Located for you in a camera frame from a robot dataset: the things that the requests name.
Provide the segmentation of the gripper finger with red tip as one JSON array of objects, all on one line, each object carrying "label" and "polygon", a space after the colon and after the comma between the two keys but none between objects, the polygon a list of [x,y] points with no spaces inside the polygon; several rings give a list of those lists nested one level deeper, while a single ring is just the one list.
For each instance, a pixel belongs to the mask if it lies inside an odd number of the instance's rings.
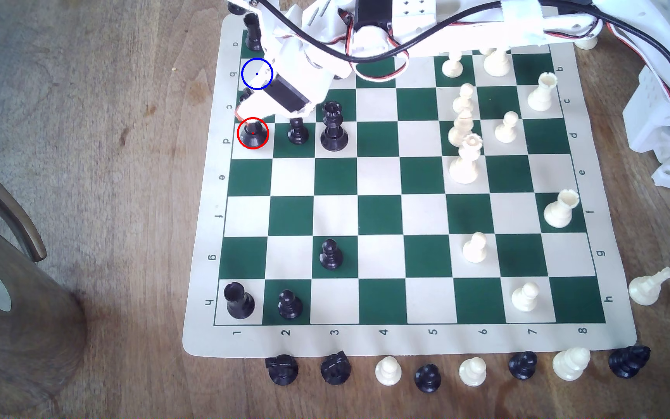
[{"label": "gripper finger with red tip", "polygon": [[264,59],[273,66],[284,66],[290,63],[290,52],[287,48],[290,46],[287,42],[290,39],[282,38],[288,34],[287,27],[280,22],[280,19],[265,7],[256,7],[262,39],[261,44],[264,49]]},{"label": "gripper finger with red tip", "polygon": [[244,119],[265,119],[277,113],[277,102],[267,93],[252,93],[244,101]]}]

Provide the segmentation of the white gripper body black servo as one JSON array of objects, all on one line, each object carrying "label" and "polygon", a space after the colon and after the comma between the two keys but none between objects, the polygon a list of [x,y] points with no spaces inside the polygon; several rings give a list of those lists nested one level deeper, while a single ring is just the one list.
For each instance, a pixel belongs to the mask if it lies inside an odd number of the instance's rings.
[{"label": "white gripper body black servo", "polygon": [[275,115],[307,116],[325,100],[334,79],[351,75],[351,64],[334,56],[345,54],[348,29],[342,12],[351,11],[351,3],[313,3],[305,9],[293,5],[285,13],[277,6],[271,3],[268,10],[287,27],[282,38],[290,39],[290,63],[271,65],[268,95],[277,102]]}]

